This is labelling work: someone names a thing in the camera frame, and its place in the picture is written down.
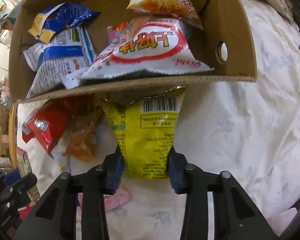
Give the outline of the pink snack packet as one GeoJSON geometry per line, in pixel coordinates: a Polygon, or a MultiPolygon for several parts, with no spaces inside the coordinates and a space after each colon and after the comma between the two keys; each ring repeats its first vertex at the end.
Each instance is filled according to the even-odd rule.
{"type": "Polygon", "coordinates": [[[103,198],[105,211],[108,212],[130,201],[132,197],[126,187],[121,183],[114,195],[105,194],[103,198]]]}

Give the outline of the red snack bag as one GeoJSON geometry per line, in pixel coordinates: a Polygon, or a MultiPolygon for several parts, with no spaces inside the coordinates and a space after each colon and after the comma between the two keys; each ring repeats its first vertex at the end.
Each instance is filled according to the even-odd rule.
{"type": "Polygon", "coordinates": [[[48,100],[22,123],[23,141],[27,143],[35,138],[45,152],[51,154],[71,119],[88,110],[92,103],[92,95],[48,100]]]}

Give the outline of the orange peanut snack bag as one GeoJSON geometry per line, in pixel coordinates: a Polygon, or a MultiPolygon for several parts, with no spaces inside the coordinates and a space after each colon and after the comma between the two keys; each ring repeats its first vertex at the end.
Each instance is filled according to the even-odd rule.
{"type": "Polygon", "coordinates": [[[74,157],[87,163],[93,161],[96,151],[95,132],[102,115],[102,107],[93,104],[75,117],[74,127],[63,154],[65,157],[74,157]]]}

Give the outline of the yellow snack bag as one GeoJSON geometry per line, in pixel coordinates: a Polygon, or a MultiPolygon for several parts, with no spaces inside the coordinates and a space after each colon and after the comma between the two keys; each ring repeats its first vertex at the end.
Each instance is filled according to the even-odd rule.
{"type": "Polygon", "coordinates": [[[124,161],[124,174],[132,179],[166,179],[167,158],[186,89],[176,87],[122,105],[101,99],[124,161]]]}

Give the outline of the white blue snack bag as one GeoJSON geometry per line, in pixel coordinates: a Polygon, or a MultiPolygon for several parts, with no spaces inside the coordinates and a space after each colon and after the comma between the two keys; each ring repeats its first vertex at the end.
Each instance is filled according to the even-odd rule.
{"type": "Polygon", "coordinates": [[[36,73],[28,99],[61,85],[66,89],[81,86],[82,75],[96,59],[88,32],[81,26],[58,33],[48,44],[32,45],[23,51],[23,56],[36,73]]]}

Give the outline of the white red-ring snack bag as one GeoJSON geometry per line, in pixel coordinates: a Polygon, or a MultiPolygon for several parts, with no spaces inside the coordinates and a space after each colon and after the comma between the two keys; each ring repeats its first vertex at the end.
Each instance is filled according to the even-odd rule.
{"type": "Polygon", "coordinates": [[[151,75],[186,75],[213,68],[195,59],[190,28],[175,18],[143,16],[107,28],[108,46],[81,80],[110,80],[151,75]]]}

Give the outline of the pink floral pillow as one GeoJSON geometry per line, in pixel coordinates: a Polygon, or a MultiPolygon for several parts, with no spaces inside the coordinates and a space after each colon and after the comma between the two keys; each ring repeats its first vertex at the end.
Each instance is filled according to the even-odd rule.
{"type": "Polygon", "coordinates": [[[297,209],[293,207],[282,213],[275,214],[266,220],[274,233],[279,237],[286,230],[297,213],[297,209]]]}

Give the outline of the white floral bed sheet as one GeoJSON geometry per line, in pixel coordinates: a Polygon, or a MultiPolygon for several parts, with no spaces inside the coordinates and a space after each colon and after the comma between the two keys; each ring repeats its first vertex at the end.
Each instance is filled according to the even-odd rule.
{"type": "MultiPolygon", "coordinates": [[[[188,87],[174,148],[202,170],[228,170],[264,217],[300,199],[300,33],[265,2],[241,0],[256,51],[256,83],[188,87]]],[[[25,144],[21,123],[46,100],[18,107],[17,146],[27,153],[42,195],[61,169],[39,143],[25,144]]],[[[169,180],[122,178],[132,199],[109,212],[110,239],[179,239],[185,195],[169,180]]]]}

